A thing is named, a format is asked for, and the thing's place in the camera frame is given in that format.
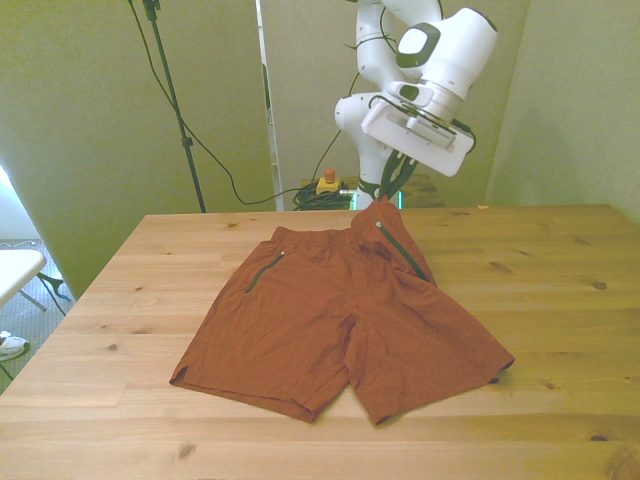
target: green wall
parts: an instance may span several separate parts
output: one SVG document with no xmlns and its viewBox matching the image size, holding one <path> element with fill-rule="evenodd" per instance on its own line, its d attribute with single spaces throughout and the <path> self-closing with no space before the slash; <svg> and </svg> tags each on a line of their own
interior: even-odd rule
<svg viewBox="0 0 640 480">
<path fill-rule="evenodd" d="M 486 201 L 640 225 L 640 2 L 532 0 Z"/>
<path fill-rule="evenodd" d="M 255 0 L 161 5 L 184 118 L 241 195 L 273 195 Z M 175 115 L 125 1 L 2 2 L 0 45 L 0 162 L 78 297 L 145 215 L 199 211 Z M 210 212 L 274 209 L 194 156 Z"/>
</svg>

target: rust-colored shorts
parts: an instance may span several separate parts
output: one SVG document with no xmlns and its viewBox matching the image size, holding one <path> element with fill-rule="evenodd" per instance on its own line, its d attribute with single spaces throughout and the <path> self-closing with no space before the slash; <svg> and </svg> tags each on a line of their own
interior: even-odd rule
<svg viewBox="0 0 640 480">
<path fill-rule="evenodd" d="M 437 288 L 384 199 L 346 230 L 278 227 L 224 286 L 171 383 L 306 422 L 351 383 L 378 424 L 512 362 Z"/>
</svg>

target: sneaker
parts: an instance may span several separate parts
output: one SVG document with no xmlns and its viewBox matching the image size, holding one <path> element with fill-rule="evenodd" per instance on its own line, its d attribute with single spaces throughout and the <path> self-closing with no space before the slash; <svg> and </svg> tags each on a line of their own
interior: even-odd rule
<svg viewBox="0 0 640 480">
<path fill-rule="evenodd" d="M 24 353 L 25 345 L 29 343 L 24 338 L 10 335 L 9 332 L 3 331 L 0 333 L 0 362 L 19 357 Z"/>
</svg>

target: wood grain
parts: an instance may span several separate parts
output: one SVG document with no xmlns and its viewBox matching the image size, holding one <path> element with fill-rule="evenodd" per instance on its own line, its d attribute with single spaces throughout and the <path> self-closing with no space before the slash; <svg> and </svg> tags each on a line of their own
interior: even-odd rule
<svg viewBox="0 0 640 480">
<path fill-rule="evenodd" d="M 640 478 L 640 231 L 607 206 L 404 210 L 440 287 L 516 356 L 372 426 L 172 387 L 209 306 L 278 225 L 354 212 L 146 217 L 0 397 L 0 478 Z"/>
</svg>

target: shorts pocket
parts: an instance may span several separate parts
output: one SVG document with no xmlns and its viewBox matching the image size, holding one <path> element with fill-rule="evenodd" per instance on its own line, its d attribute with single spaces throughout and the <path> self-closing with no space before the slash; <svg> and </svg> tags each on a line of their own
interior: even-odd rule
<svg viewBox="0 0 640 480">
<path fill-rule="evenodd" d="M 418 275 L 418 277 L 420 277 L 422 280 L 428 282 L 429 278 L 424 274 L 418 263 L 411 257 L 411 255 L 409 255 L 409 252 L 407 252 L 407 250 L 402 245 L 400 245 L 400 242 L 393 238 L 391 232 L 389 232 L 389 230 L 384 227 L 382 222 L 376 222 L 376 227 L 380 229 L 387 240 L 391 242 L 391 244 L 396 248 L 396 250 L 398 250 L 398 252 L 400 252 L 404 259 L 409 263 L 409 265 L 411 265 L 411 267 L 415 270 L 416 275 Z"/>
<path fill-rule="evenodd" d="M 247 289 L 244 291 L 244 293 L 249 293 L 251 292 L 251 290 L 254 289 L 254 287 L 256 286 L 256 284 L 258 283 L 258 280 L 260 280 L 260 277 L 262 276 L 262 274 L 264 272 L 266 272 L 267 270 L 269 270 L 270 268 L 273 268 L 276 266 L 276 264 L 282 260 L 282 258 L 285 256 L 285 252 L 282 251 L 280 252 L 280 255 L 278 255 L 269 265 L 262 267 L 260 270 L 258 270 L 258 273 L 256 273 L 255 277 L 253 277 L 253 280 L 251 281 L 251 284 L 249 284 L 249 286 L 247 287 Z"/>
</svg>

